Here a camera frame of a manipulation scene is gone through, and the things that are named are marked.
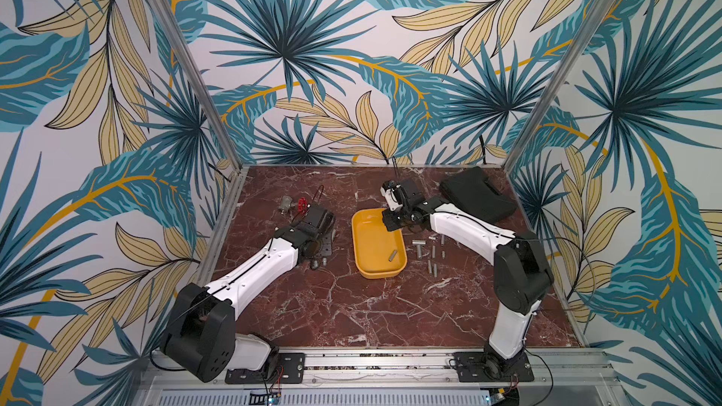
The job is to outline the yellow plastic storage tray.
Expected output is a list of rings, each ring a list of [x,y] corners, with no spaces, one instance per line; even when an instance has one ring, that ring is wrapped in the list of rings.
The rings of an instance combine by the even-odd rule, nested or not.
[[[366,279],[397,276],[408,261],[402,232],[387,231],[382,223],[382,212],[383,209],[366,209],[356,212],[352,218],[353,257],[356,268]],[[394,250],[398,254],[389,262]]]

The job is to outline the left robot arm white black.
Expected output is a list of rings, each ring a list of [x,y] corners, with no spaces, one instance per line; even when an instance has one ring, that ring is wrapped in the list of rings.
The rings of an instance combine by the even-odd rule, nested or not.
[[[186,285],[178,294],[159,350],[199,381],[215,380],[236,361],[248,381],[270,382],[281,370],[278,347],[256,335],[236,335],[236,321],[248,305],[280,276],[321,255],[335,216],[312,204],[250,259],[213,282]]]

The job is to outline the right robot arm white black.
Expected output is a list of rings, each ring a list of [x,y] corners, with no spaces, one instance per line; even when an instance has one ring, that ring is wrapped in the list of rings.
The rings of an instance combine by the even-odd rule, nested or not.
[[[387,230],[422,227],[462,244],[493,266],[498,313],[481,366],[495,380],[513,375],[513,367],[525,362],[532,317],[554,283],[541,241],[531,232],[519,234],[486,223],[441,197],[424,197],[412,180],[388,180],[380,192],[387,203],[382,212]]]

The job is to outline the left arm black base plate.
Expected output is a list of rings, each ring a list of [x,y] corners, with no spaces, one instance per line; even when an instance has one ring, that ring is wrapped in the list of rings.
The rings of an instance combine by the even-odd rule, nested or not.
[[[271,353],[259,370],[235,368],[227,370],[227,385],[255,385],[260,383],[271,386],[272,382],[282,385],[300,385],[304,379],[306,366],[305,353]]]

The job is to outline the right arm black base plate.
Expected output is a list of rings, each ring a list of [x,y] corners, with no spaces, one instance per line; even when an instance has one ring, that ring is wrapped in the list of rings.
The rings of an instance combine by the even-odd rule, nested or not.
[[[493,351],[457,351],[452,356],[453,368],[460,383],[529,383],[534,374],[528,357],[519,351],[504,359]]]

